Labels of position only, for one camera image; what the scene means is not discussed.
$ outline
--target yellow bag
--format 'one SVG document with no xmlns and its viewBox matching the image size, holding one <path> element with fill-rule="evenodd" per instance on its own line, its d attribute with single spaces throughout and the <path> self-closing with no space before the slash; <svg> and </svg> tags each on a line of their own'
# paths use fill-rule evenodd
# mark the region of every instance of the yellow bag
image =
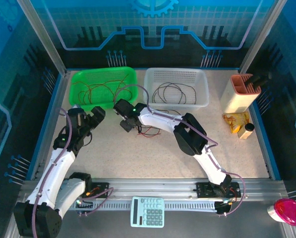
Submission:
<svg viewBox="0 0 296 238">
<path fill-rule="evenodd" d="M 223 114 L 223 119 L 231 127 L 231 133 L 237 133 L 243 125 L 249 123 L 249 113 L 233 113 L 233 114 Z"/>
</svg>

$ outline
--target green plastic basket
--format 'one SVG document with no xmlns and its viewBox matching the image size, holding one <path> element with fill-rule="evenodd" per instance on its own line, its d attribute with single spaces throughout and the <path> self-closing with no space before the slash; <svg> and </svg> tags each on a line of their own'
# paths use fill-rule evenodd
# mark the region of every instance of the green plastic basket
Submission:
<svg viewBox="0 0 296 238">
<path fill-rule="evenodd" d="M 85 111 L 90 111 L 95 106 L 110 109 L 114 106 L 113 100 L 116 92 L 128 84 L 136 83 L 136 72 L 130 67 L 83 70 L 72 78 L 69 103 L 72 106 L 78 104 Z M 133 103 L 137 97 L 137 87 L 128 87 L 118 94 L 116 102 L 122 98 Z"/>
</svg>

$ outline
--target glass panel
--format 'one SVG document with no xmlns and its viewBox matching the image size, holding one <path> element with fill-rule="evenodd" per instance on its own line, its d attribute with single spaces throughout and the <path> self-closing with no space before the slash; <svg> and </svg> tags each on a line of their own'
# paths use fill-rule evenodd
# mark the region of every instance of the glass panel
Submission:
<svg viewBox="0 0 296 238">
<path fill-rule="evenodd" d="M 25 179 L 57 76 L 18 3 L 0 1 L 0 237 Z"/>
<path fill-rule="evenodd" d="M 273 0 L 33 0 L 68 68 L 239 67 Z"/>
<path fill-rule="evenodd" d="M 280 176 L 296 191 L 296 1 L 287 1 L 249 72 L 272 73 L 256 105 Z"/>
</svg>

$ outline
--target white basket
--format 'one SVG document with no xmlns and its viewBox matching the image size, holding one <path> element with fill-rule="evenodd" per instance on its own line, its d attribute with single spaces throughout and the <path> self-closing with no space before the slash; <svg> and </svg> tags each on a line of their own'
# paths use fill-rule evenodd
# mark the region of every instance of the white basket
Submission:
<svg viewBox="0 0 296 238">
<path fill-rule="evenodd" d="M 196 92 L 196 103 L 194 90 L 184 85 L 179 85 L 179 87 L 186 95 L 185 104 L 183 104 L 185 96 L 183 96 L 179 104 L 182 94 L 178 89 L 171 87 L 166 88 L 164 92 L 167 103 L 164 103 L 157 95 L 155 97 L 156 103 L 152 103 L 152 96 L 155 90 L 161 84 L 167 82 L 182 83 L 193 87 Z M 207 78 L 204 71 L 200 69 L 149 68 L 144 76 L 144 87 L 149 92 L 149 105 L 154 109 L 196 111 L 201 107 L 206 107 L 209 103 Z M 143 99 L 146 102 L 147 95 L 145 93 L 143 95 Z"/>
</svg>

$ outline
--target small bottle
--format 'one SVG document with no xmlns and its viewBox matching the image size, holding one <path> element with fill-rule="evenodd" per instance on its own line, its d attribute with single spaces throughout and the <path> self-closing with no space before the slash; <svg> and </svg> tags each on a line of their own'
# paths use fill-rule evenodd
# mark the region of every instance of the small bottle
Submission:
<svg viewBox="0 0 296 238">
<path fill-rule="evenodd" d="M 245 126 L 243 126 L 239 132 L 237 133 L 239 139 L 247 139 L 248 136 L 250 136 L 255 129 L 255 126 L 252 123 L 247 123 Z"/>
</svg>

